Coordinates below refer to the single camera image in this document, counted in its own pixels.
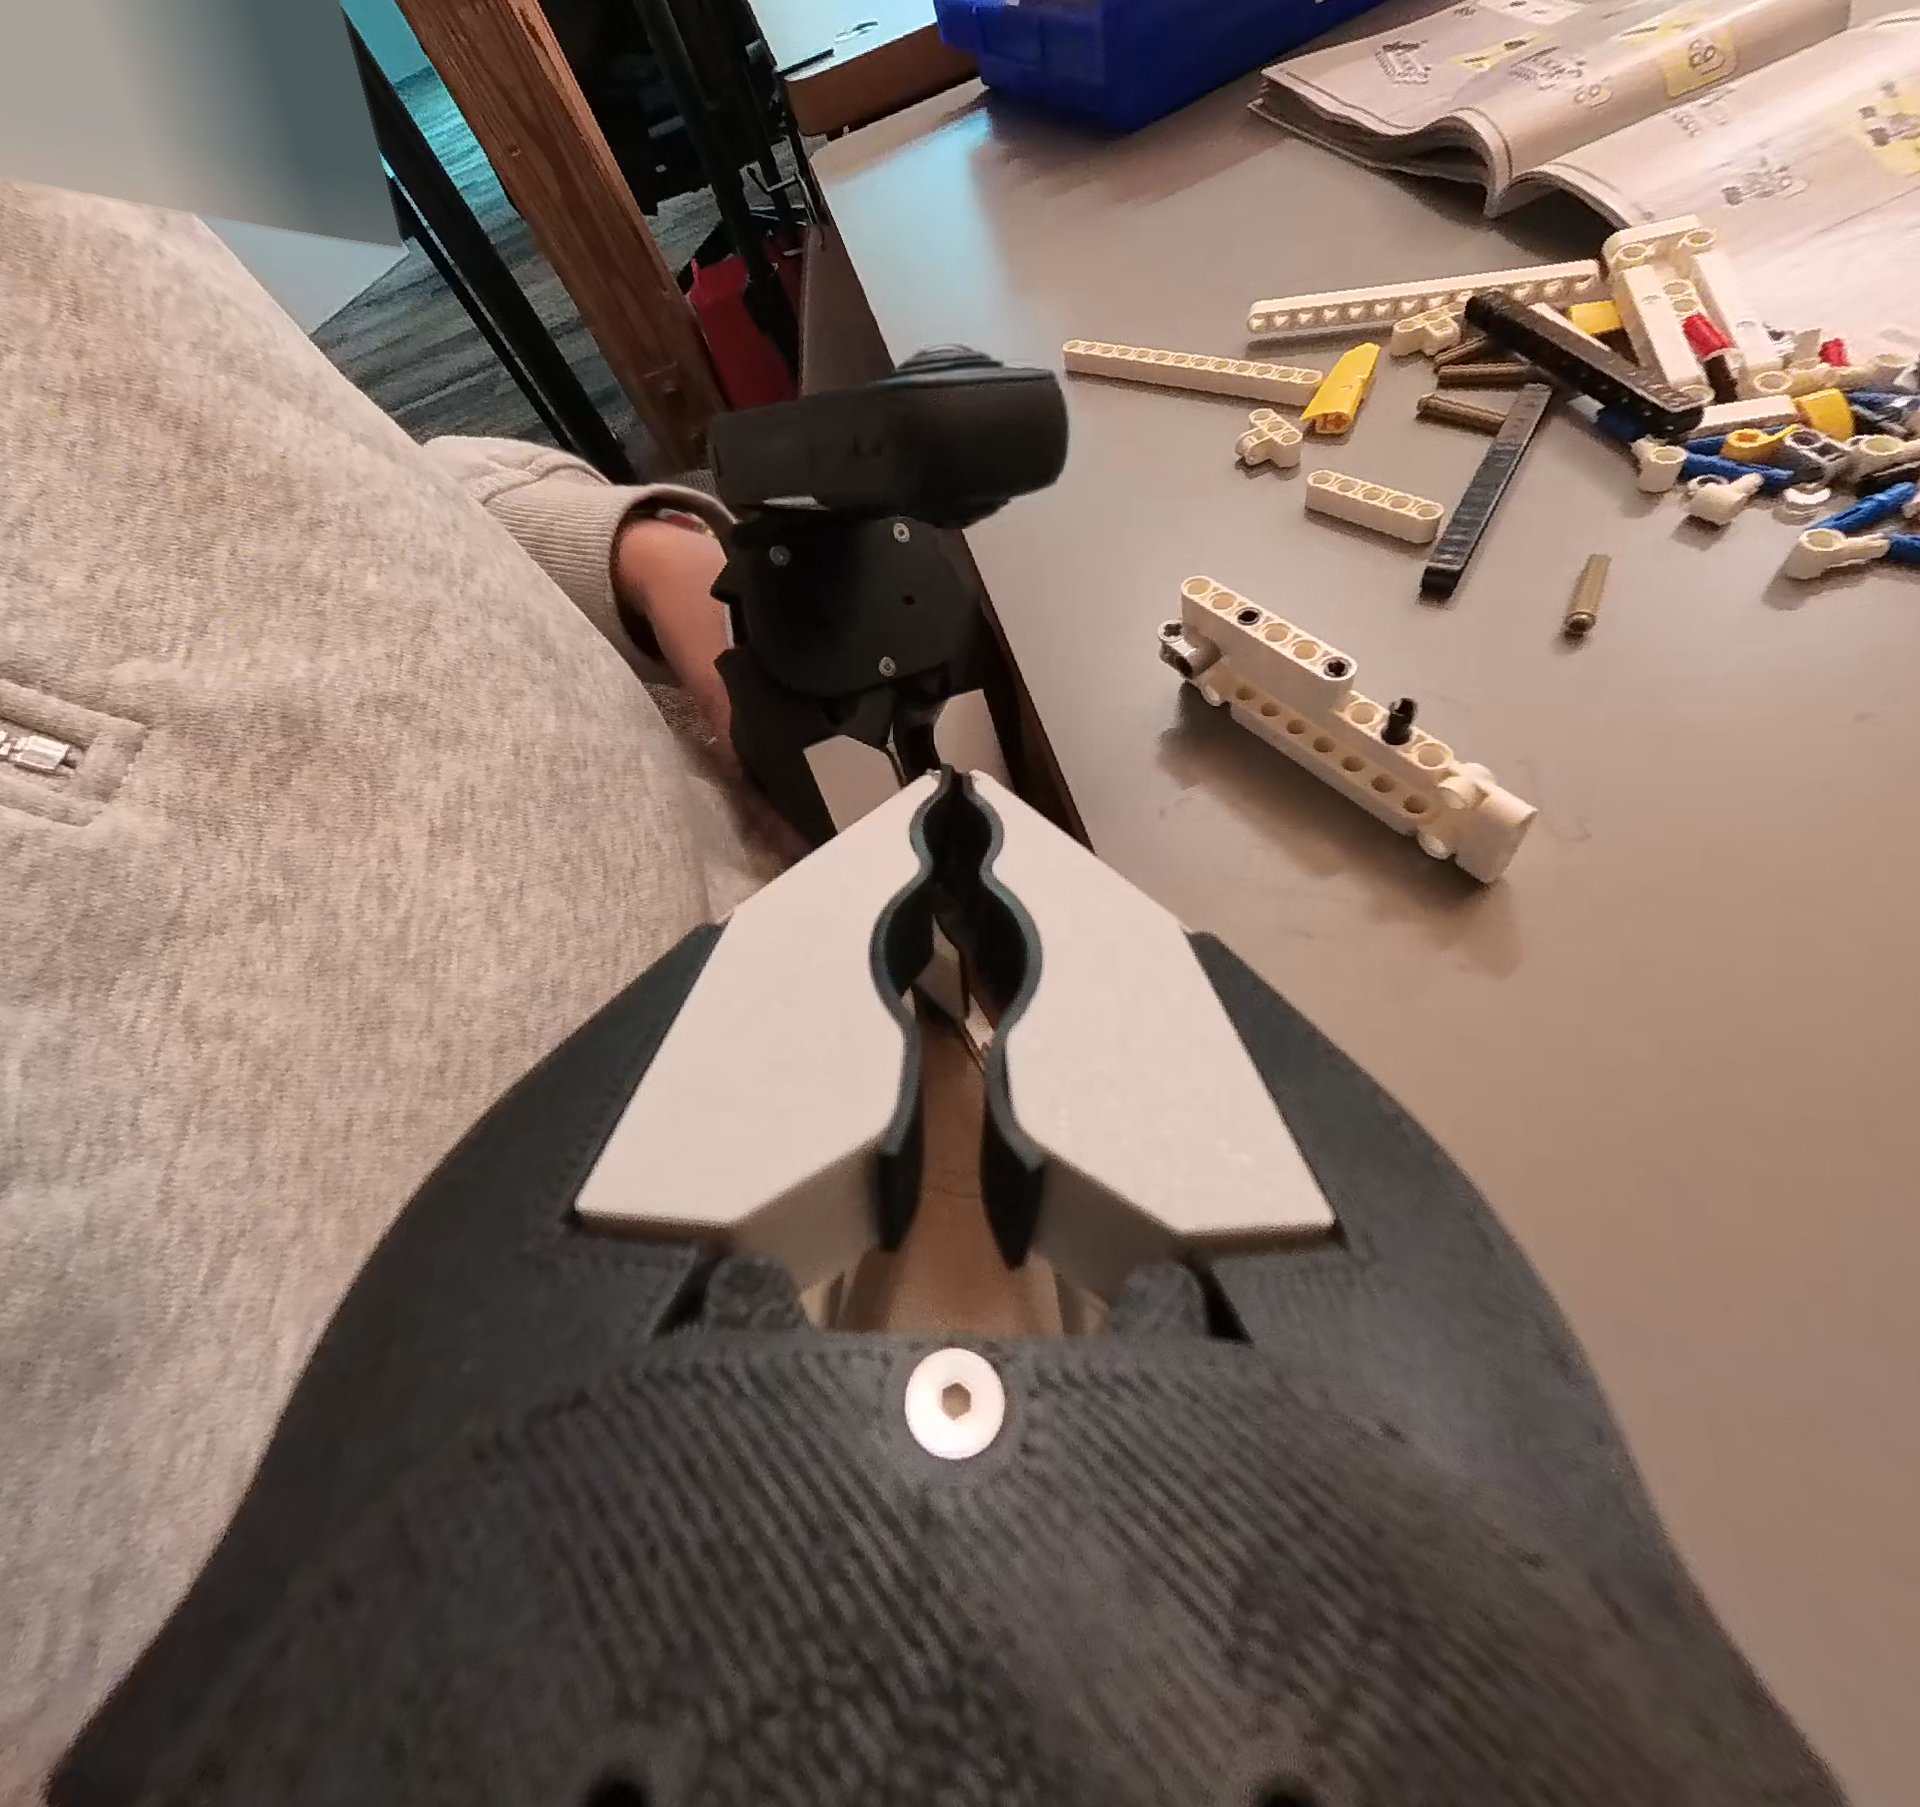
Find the instruction booklet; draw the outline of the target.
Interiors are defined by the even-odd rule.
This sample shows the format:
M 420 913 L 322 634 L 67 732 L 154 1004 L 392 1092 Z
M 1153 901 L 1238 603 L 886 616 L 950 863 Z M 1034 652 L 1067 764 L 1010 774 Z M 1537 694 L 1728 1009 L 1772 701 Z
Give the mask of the instruction booklet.
M 1916 355 L 1917 17 L 1850 0 L 1459 0 L 1262 71 L 1252 110 L 1347 160 L 1696 218 L 1781 330 Z

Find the wooden post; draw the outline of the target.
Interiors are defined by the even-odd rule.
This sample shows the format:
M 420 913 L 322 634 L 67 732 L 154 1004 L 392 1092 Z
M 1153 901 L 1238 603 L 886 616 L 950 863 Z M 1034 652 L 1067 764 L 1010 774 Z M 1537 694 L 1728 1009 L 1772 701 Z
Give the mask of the wooden post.
M 677 273 L 538 0 L 396 0 L 672 469 L 727 409 Z

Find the pile of small lego pieces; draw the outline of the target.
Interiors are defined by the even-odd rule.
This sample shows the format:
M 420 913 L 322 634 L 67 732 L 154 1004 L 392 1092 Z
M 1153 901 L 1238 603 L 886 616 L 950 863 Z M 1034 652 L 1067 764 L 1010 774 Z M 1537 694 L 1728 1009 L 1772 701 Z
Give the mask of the pile of small lego pieces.
M 1682 521 L 1722 534 L 1767 511 L 1793 529 L 1783 586 L 1917 566 L 1916 357 L 1843 358 L 1828 341 L 1788 370 L 1783 394 L 1712 406 L 1685 439 L 1606 411 L 1639 487 L 1676 496 Z

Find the long black lego strip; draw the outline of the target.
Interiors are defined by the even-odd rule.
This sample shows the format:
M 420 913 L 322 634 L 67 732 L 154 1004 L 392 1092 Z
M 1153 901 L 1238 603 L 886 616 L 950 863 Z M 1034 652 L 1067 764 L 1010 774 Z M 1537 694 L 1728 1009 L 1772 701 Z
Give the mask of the long black lego strip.
M 1545 381 L 1532 381 L 1516 394 L 1463 496 L 1429 547 L 1417 578 L 1417 596 L 1424 601 L 1445 603 L 1459 589 L 1552 401 L 1555 389 Z

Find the extra long white lego beam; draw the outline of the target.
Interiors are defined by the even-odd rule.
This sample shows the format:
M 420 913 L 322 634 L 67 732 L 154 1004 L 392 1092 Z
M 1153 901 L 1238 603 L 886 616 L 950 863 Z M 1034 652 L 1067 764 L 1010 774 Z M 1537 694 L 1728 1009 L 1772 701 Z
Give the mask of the extra long white lego beam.
M 1595 299 L 1600 280 L 1599 259 L 1576 259 L 1458 277 L 1306 292 L 1252 303 L 1243 326 L 1260 341 L 1306 332 L 1390 330 L 1429 312 L 1461 312 L 1467 299 L 1483 292 L 1503 292 L 1530 305 L 1570 307 Z

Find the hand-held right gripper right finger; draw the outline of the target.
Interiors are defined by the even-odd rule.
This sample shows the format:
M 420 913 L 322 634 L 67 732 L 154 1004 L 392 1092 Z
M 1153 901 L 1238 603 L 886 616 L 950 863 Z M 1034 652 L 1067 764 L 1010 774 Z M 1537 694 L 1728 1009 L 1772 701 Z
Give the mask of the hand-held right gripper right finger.
M 1334 1235 L 1192 938 L 980 772 L 956 781 L 956 924 L 993 1028 L 978 1181 L 1007 1266 L 1112 1300 L 1146 1263 Z

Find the white five-hole lego beam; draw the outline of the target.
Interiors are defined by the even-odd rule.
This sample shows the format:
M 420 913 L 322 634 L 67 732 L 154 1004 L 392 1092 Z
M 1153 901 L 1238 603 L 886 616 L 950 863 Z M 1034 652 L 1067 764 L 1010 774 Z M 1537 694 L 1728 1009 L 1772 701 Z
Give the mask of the white five-hole lego beam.
M 1435 499 L 1330 469 L 1307 475 L 1303 504 L 1313 515 L 1407 546 L 1431 546 L 1449 521 L 1449 508 Z

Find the yellow lego panel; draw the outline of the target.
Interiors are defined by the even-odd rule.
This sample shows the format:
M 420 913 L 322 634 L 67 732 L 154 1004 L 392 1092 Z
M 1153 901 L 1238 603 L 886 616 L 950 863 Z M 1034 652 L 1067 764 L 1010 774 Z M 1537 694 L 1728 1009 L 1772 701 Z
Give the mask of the yellow lego panel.
M 1298 425 L 1315 437 L 1349 435 L 1371 391 L 1380 355 L 1380 346 L 1371 339 L 1340 351 L 1303 406 Z

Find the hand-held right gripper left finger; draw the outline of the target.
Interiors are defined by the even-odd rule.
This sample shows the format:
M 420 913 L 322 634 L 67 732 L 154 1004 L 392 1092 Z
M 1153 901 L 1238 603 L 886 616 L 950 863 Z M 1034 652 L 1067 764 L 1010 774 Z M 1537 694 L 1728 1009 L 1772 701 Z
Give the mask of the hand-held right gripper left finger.
M 929 774 L 733 910 L 574 1211 L 769 1260 L 895 1249 L 923 1190 Z

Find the black tripod stand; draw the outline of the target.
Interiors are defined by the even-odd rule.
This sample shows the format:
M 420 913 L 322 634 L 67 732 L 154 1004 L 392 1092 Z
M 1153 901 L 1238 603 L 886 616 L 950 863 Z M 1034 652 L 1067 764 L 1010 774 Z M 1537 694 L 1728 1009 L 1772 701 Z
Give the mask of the black tripod stand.
M 780 73 L 748 0 L 534 0 L 636 206 L 817 218 Z

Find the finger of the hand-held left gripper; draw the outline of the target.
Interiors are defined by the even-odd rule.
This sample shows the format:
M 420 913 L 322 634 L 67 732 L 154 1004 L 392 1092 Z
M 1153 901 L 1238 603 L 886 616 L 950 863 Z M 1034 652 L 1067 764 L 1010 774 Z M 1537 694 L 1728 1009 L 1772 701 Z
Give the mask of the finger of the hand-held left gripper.
M 893 802 L 901 781 L 900 762 L 885 747 L 862 739 L 819 739 L 805 750 L 805 772 L 817 798 L 809 835 L 843 835 Z
M 1010 788 L 1010 768 L 985 690 L 948 697 L 937 715 L 937 761 L 956 774 L 987 774 Z

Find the red object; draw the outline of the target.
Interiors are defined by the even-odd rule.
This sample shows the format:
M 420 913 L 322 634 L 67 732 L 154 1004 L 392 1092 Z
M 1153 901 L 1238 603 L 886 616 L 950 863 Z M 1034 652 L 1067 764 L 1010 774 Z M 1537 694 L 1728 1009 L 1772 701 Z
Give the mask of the red object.
M 780 299 L 766 316 L 755 312 L 749 267 L 723 254 L 715 229 L 685 263 L 683 288 L 708 346 L 715 381 L 733 409 L 784 404 L 802 394 L 803 238 L 791 231 L 764 236 L 766 260 Z

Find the black holed lego beam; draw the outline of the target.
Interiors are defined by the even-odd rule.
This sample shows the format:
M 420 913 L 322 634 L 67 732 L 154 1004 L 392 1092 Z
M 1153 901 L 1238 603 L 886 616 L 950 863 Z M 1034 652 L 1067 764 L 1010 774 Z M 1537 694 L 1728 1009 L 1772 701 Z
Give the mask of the black holed lego beam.
M 1498 288 L 1472 294 L 1465 325 L 1509 349 L 1566 389 L 1590 397 L 1599 409 L 1630 417 L 1644 434 L 1661 439 L 1686 437 L 1706 417 L 1703 397 L 1615 355 L 1555 312 L 1521 303 Z

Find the white lego frame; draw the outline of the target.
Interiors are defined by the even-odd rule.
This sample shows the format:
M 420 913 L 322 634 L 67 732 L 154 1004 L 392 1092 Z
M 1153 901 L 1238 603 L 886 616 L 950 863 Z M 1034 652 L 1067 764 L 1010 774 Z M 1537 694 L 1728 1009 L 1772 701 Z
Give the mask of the white lego frame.
M 1688 321 L 1706 319 L 1732 346 L 1737 394 L 1781 367 L 1781 349 L 1739 264 L 1693 215 L 1615 231 L 1600 245 L 1606 284 L 1639 364 L 1677 391 L 1709 391 Z

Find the white lego beam assembly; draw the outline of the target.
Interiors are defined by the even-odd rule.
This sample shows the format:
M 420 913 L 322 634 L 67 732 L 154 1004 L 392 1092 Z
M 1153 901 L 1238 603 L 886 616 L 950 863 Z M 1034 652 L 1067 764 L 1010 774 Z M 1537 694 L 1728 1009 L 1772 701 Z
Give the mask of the white lego beam assembly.
M 1368 695 L 1349 652 L 1211 577 L 1182 580 L 1157 653 L 1207 707 L 1476 882 L 1506 878 L 1539 817 L 1429 732 L 1415 701 Z

